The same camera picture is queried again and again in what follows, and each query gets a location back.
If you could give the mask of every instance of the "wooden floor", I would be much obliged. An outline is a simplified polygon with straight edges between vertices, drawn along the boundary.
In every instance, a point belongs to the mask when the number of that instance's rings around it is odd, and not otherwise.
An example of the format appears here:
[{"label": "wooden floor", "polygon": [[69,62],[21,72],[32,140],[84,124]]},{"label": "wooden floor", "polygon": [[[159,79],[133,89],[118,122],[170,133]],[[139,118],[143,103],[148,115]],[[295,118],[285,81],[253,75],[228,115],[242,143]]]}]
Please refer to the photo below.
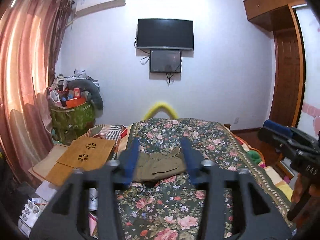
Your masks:
[{"label": "wooden floor", "polygon": [[252,148],[255,148],[262,152],[266,161],[266,166],[275,167],[279,154],[276,153],[274,147],[260,141],[258,139],[257,133],[257,131],[234,132],[236,136],[239,136],[240,138],[245,140]]}]

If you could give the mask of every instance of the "brown folded clothing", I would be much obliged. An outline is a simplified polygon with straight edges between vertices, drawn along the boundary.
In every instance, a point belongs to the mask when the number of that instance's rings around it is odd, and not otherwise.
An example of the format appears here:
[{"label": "brown folded clothing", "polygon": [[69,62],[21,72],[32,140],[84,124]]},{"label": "brown folded clothing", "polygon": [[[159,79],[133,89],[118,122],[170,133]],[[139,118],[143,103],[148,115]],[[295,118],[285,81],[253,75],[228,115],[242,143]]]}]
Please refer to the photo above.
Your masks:
[{"label": "brown folded clothing", "polygon": [[139,153],[133,181],[155,181],[165,179],[185,171],[183,156],[180,148],[176,147],[169,154],[152,153],[148,155]]}]

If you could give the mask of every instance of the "white air conditioner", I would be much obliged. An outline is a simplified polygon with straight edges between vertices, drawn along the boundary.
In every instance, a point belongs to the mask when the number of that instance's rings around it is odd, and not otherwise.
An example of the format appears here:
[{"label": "white air conditioner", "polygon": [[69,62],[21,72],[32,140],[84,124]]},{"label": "white air conditioner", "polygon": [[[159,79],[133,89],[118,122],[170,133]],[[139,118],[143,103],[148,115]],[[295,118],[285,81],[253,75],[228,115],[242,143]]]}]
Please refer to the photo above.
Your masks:
[{"label": "white air conditioner", "polygon": [[125,1],[126,0],[79,0],[76,6],[76,16],[80,17],[105,9],[124,6]]}]

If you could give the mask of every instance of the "yellow tube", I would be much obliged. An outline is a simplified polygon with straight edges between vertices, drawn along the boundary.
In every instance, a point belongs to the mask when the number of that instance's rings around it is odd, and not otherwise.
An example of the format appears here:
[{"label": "yellow tube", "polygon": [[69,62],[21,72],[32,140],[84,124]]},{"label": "yellow tube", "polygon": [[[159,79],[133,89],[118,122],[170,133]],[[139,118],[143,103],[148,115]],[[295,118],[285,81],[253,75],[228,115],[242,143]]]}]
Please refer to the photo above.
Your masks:
[{"label": "yellow tube", "polygon": [[157,102],[153,107],[150,108],[150,110],[146,113],[143,120],[150,119],[154,117],[160,109],[163,109],[171,119],[177,119],[178,115],[176,111],[167,103],[165,102]]}]

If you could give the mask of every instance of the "floral bedspread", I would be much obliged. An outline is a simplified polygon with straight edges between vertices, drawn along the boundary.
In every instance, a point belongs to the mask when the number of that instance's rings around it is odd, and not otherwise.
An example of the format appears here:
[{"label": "floral bedspread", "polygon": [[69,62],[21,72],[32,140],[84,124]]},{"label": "floral bedspread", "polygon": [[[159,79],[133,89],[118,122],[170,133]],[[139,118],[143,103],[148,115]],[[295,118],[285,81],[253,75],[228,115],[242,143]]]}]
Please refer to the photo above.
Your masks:
[{"label": "floral bedspread", "polygon": [[[194,149],[205,159],[232,171],[249,168],[257,183],[269,194],[286,219],[289,201],[268,178],[264,170],[252,163],[231,133],[217,122],[197,119],[149,119],[133,124],[127,143],[140,138],[140,150],[148,154],[167,153],[187,136]],[[152,188],[132,183],[130,189],[118,192],[117,201],[126,240],[194,240],[204,205],[205,191],[195,190],[186,173],[164,179]],[[231,236],[232,198],[225,191],[225,237]]]}]

